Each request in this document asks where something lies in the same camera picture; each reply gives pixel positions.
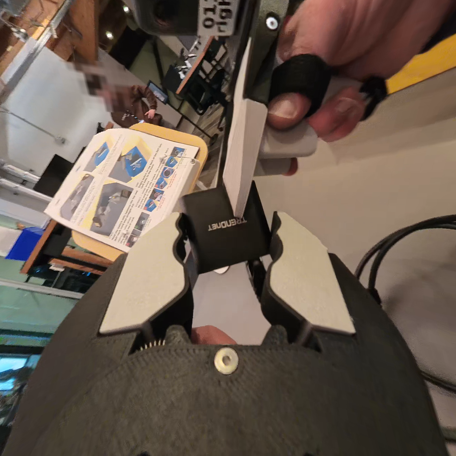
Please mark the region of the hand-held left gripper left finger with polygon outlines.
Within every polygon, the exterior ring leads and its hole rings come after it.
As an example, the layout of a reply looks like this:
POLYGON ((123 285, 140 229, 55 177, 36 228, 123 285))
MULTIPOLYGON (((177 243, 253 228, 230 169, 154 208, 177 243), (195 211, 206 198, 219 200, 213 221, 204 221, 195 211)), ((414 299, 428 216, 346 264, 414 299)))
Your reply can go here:
POLYGON ((145 343, 168 342, 179 327, 190 341, 194 311, 185 265, 185 220, 173 212, 130 249, 101 321, 99 334, 141 334, 145 343))

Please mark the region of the instruction sheet on stand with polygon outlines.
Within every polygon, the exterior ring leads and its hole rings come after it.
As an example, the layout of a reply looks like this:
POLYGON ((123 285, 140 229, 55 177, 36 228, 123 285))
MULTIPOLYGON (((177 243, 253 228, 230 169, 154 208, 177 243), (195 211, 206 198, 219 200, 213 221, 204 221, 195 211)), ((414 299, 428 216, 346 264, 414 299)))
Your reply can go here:
MULTIPOLYGON (((137 123, 129 128, 130 130, 142 132, 145 134, 153 135, 161 139, 171 140, 186 145, 197 146, 199 151, 196 155, 196 160, 199 162, 199 169, 192 179, 190 188, 187 194, 194 193, 197 183, 200 180, 200 175, 208 158, 208 145, 205 141, 195 135, 180 132, 177 130, 164 128, 149 123, 137 123)), ((77 231, 71 233, 73 241, 84 252, 77 251, 80 259, 91 264, 91 269, 101 269, 102 267, 109 267, 121 254, 122 251, 99 242, 91 237, 81 234, 77 231)))

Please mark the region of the black monitor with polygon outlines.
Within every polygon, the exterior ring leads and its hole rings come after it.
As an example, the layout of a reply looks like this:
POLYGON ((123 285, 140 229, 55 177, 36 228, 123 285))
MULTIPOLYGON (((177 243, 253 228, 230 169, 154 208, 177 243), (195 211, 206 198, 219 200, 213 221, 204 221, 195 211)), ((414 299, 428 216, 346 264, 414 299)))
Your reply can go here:
POLYGON ((54 197, 73 166, 74 162, 70 162, 59 155, 54 155, 34 185, 33 190, 48 197, 54 197))

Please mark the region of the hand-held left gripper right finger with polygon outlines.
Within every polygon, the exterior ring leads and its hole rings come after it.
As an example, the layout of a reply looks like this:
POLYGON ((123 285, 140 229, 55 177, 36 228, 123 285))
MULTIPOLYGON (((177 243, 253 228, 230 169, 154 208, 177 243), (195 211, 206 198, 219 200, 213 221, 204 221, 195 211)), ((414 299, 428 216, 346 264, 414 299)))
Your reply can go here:
POLYGON ((271 263, 266 270, 261 310, 289 344, 356 342, 356 328, 328 248, 285 212, 273 215, 271 263))

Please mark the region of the printed instruction sheet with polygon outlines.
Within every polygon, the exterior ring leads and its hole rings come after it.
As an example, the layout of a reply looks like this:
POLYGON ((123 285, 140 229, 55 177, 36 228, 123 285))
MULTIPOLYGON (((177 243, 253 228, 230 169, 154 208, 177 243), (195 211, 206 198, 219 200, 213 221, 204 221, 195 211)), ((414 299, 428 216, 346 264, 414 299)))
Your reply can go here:
POLYGON ((52 220, 127 253, 165 219, 164 190, 197 146, 112 128, 94 135, 47 205, 52 220))

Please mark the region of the person's right hand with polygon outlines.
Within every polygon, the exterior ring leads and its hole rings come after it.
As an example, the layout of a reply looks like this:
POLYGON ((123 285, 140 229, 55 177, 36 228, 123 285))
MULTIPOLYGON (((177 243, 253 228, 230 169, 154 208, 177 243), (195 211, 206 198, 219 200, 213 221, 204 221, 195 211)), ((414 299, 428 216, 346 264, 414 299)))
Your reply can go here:
MULTIPOLYGON (((308 0, 284 23, 277 53, 283 62, 300 54, 320 57, 345 77, 388 79, 420 53, 455 11, 452 0, 308 0)), ((343 139, 361 121, 367 102, 354 88, 340 89, 307 120, 326 142, 343 139)), ((302 94, 269 104, 268 124, 288 129, 311 108, 302 94)))

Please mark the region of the yellow bin with black divider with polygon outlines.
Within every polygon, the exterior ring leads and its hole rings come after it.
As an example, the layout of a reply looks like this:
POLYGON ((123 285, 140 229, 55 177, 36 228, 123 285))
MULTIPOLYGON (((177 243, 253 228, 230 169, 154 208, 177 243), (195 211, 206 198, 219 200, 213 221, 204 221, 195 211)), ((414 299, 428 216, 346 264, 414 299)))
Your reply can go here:
POLYGON ((456 66, 456 37, 446 38, 429 51, 416 55, 386 82, 388 94, 435 77, 456 66))

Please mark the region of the blue plastic box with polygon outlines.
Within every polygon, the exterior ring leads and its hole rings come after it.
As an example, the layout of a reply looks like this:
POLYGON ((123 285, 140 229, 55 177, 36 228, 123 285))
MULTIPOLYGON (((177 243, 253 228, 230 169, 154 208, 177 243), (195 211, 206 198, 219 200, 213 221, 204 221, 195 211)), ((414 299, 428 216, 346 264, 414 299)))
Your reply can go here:
POLYGON ((11 247, 5 259, 26 261, 44 234, 40 227, 28 227, 21 230, 19 237, 11 247))

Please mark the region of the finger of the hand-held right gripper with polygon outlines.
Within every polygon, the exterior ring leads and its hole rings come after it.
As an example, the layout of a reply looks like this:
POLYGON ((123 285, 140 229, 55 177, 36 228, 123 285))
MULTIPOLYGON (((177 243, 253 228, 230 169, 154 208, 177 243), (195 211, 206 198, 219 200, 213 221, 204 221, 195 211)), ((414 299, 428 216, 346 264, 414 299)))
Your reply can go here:
POLYGON ((236 80, 223 171, 223 183, 234 215, 244 214, 246 208, 268 112, 266 105, 248 99, 243 94, 251 41, 249 38, 236 80))

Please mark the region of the black network switch box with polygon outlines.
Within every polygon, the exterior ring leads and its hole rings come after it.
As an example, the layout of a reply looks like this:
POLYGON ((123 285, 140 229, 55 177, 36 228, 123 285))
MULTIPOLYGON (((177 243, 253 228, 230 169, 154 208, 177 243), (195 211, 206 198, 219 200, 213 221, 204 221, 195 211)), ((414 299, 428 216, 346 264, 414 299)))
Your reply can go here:
POLYGON ((198 274, 268 254, 271 231, 254 181, 239 218, 224 186, 187 194, 181 206, 198 274))

